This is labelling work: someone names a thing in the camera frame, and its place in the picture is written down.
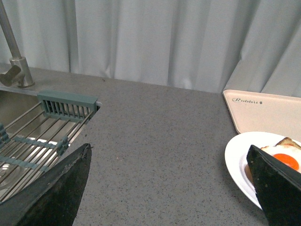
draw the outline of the white cutting board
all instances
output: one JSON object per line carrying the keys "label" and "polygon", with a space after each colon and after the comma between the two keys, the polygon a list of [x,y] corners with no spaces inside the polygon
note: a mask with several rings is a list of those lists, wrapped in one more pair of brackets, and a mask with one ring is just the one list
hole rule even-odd
{"label": "white cutting board", "polygon": [[260,131],[301,141],[301,98],[223,91],[238,133]]}

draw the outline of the dish rack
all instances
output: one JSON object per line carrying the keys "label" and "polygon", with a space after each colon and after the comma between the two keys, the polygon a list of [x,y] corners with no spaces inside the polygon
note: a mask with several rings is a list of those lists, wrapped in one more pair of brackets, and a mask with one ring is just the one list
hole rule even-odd
{"label": "dish rack", "polygon": [[[44,90],[37,98],[13,122],[0,123],[0,202],[54,166],[99,108],[96,97],[85,95]],[[10,133],[12,127],[18,129]]]}

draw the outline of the toast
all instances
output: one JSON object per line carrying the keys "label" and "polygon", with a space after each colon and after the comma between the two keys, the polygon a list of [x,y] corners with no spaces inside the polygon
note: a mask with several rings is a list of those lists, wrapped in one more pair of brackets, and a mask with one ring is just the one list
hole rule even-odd
{"label": "toast", "polygon": [[290,139],[289,137],[285,137],[282,140],[280,140],[275,146],[277,145],[292,145],[295,148],[298,148],[301,150],[301,146],[298,145],[296,142],[294,142],[292,139]]}

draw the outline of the stainless steel faucet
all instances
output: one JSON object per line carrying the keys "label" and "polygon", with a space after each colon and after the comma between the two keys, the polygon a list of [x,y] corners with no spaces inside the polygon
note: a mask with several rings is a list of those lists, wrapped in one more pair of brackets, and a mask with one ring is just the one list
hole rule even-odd
{"label": "stainless steel faucet", "polygon": [[12,67],[7,72],[0,74],[0,82],[5,86],[18,83],[18,87],[21,88],[34,85],[26,58],[21,56],[19,51],[2,0],[0,0],[0,24],[12,55],[12,58],[9,59]]}

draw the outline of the gray speckled countertop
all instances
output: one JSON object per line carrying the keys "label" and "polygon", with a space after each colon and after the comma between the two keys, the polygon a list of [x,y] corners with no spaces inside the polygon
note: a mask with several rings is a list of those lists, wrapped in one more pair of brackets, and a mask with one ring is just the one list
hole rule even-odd
{"label": "gray speckled countertop", "polygon": [[93,146],[74,226],[268,225],[227,171],[225,147],[237,132],[221,94],[31,72],[36,85],[27,92],[81,93],[103,104],[65,154]]}

